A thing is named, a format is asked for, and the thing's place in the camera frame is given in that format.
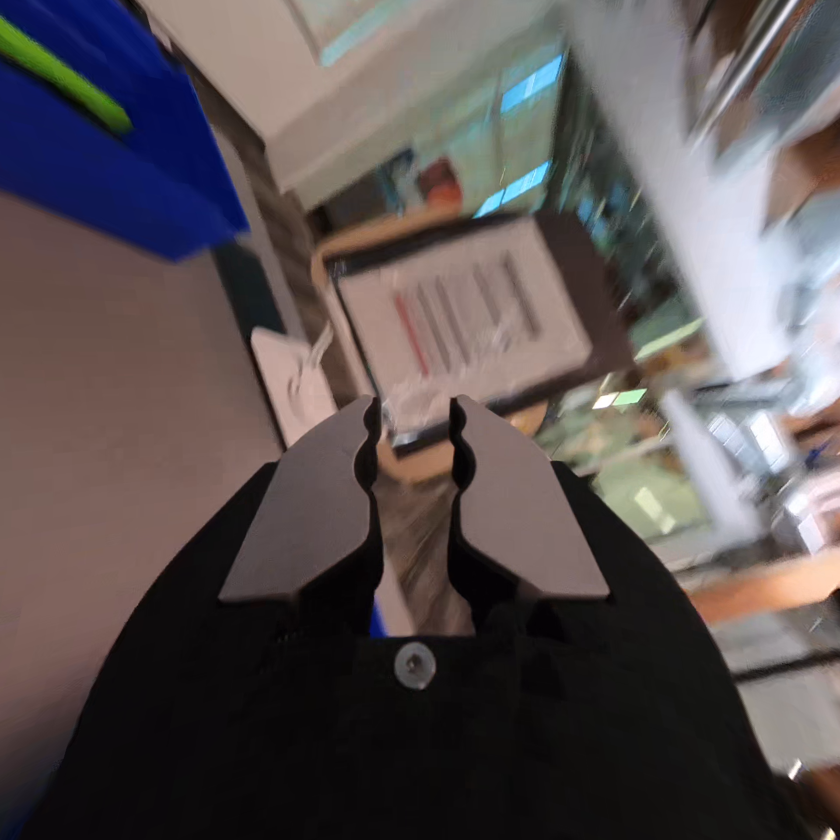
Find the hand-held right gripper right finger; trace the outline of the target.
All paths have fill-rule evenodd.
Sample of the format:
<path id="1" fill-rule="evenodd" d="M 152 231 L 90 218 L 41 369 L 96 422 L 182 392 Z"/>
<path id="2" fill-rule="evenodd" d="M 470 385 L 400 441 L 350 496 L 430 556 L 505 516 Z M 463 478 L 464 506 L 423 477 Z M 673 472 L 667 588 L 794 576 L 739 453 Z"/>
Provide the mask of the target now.
<path id="1" fill-rule="evenodd" d="M 603 602 L 611 589 L 553 463 L 509 421 L 466 395 L 450 402 L 457 491 L 448 578 L 485 622 L 499 605 Z"/>

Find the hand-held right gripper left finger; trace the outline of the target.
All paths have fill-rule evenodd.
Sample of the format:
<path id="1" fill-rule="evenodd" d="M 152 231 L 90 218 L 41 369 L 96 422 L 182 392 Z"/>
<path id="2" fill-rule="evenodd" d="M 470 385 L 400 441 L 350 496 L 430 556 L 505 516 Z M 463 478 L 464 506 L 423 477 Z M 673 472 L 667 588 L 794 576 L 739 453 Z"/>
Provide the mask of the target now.
<path id="1" fill-rule="evenodd" d="M 218 594 L 221 606 L 273 605 L 292 622 L 370 632 L 384 573 L 372 491 L 379 399 L 357 398 L 280 458 Z"/>

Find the white tablet stand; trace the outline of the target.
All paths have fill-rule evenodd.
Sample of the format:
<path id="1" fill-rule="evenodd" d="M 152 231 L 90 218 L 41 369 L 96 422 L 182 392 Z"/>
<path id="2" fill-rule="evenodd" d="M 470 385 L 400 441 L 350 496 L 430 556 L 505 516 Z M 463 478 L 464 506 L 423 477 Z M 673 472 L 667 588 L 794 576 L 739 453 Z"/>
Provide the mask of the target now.
<path id="1" fill-rule="evenodd" d="M 262 327 L 253 329 L 249 341 L 283 448 L 289 449 L 338 411 L 322 368 L 333 328 L 327 324 L 314 344 Z"/>

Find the plastic-sleeved instruction sheet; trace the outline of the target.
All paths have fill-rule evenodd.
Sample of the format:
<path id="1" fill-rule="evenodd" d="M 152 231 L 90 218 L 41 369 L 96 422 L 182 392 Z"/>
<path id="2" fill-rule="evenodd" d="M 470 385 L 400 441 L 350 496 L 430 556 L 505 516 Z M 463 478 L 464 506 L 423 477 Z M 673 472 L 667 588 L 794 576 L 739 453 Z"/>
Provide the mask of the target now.
<path id="1" fill-rule="evenodd" d="M 396 447 L 437 436 L 452 397 L 510 403 L 594 349 L 533 215 L 338 255 L 329 275 Z"/>

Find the orange machine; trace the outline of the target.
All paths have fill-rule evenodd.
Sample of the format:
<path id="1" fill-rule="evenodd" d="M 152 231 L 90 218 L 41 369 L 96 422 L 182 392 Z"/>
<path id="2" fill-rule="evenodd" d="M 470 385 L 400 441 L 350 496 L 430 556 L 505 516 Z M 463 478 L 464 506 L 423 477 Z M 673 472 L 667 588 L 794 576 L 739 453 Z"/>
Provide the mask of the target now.
<path id="1" fill-rule="evenodd" d="M 447 156 L 438 157 L 421 170 L 416 179 L 418 191 L 428 206 L 462 207 L 464 194 L 456 171 Z"/>

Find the blue plastic bin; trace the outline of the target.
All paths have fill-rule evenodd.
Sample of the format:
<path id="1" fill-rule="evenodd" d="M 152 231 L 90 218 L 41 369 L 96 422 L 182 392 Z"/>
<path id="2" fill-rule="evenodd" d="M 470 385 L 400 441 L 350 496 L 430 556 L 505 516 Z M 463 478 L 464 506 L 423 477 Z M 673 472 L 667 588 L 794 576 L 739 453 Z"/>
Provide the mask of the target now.
<path id="1" fill-rule="evenodd" d="M 2 62 L 2 191 L 170 260 L 249 231 L 189 76 L 131 5 L 2 1 L 1 16 L 105 90 L 134 126 L 112 136 Z"/>

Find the large glass window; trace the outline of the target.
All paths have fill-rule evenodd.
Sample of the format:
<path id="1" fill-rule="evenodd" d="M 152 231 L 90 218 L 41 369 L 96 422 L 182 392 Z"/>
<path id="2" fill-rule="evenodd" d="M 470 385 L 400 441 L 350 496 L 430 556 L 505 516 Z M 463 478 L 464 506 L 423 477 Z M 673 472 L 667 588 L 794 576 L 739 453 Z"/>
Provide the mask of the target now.
<path id="1" fill-rule="evenodd" d="M 567 51 L 556 39 L 506 67 L 488 104 L 453 141 L 466 215 L 529 208 L 541 199 L 552 169 Z"/>

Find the lime green plastic piece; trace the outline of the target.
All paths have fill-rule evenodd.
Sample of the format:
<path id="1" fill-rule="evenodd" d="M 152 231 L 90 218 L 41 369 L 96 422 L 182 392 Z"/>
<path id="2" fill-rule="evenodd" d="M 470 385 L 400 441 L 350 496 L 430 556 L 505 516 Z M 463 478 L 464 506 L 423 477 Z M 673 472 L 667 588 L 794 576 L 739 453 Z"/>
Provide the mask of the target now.
<path id="1" fill-rule="evenodd" d="M 5 16 L 1 58 L 110 135 L 123 138 L 133 132 L 133 122 L 119 102 Z"/>

